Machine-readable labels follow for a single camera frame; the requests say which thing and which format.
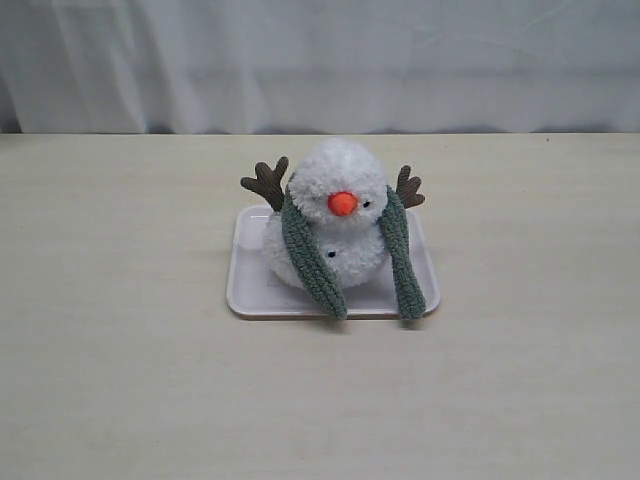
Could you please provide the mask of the white curtain backdrop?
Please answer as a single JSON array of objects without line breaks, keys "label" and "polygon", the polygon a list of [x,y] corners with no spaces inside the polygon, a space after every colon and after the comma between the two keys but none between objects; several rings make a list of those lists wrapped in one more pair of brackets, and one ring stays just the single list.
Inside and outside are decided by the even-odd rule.
[{"label": "white curtain backdrop", "polygon": [[635,132],[635,1],[5,1],[5,133]]}]

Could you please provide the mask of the white plush snowman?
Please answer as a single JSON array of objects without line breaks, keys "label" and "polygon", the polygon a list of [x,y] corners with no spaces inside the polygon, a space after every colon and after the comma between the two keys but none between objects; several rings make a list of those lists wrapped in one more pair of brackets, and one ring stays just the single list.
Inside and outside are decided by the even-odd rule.
[{"label": "white plush snowman", "polygon": [[371,280],[389,256],[379,226],[391,188],[382,163],[355,141],[328,138],[300,161],[283,185],[288,165],[286,157],[273,168],[259,162],[252,177],[240,180],[244,189],[272,208],[263,232],[263,253],[270,269],[285,284],[303,287],[282,230],[284,198],[289,196],[339,287]]}]

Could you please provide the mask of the white rectangular tray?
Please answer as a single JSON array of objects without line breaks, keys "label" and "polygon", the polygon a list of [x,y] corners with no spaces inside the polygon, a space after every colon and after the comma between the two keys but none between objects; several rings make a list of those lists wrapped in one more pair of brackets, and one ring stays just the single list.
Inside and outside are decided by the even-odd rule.
[{"label": "white rectangular tray", "polygon": [[[238,316],[251,320],[324,319],[320,307],[303,290],[281,281],[268,267],[262,253],[262,235],[271,208],[250,205],[236,217],[226,300]],[[441,303],[441,290],[426,235],[419,216],[406,213],[409,226],[410,259],[426,300],[425,313]],[[396,318],[397,303],[391,263],[363,285],[345,291],[350,319]]]}]

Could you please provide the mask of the green fuzzy scarf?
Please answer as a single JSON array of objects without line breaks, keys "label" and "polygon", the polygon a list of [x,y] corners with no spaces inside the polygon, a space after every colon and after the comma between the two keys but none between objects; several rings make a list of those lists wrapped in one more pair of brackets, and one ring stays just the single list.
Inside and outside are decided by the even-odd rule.
[{"label": "green fuzzy scarf", "polygon": [[386,199],[381,215],[362,236],[331,240],[314,230],[291,193],[284,194],[281,233],[293,271],[302,288],[336,321],[347,318],[345,290],[368,282],[387,263],[400,318],[410,322],[426,313],[426,298],[410,259],[405,206],[391,187]]}]

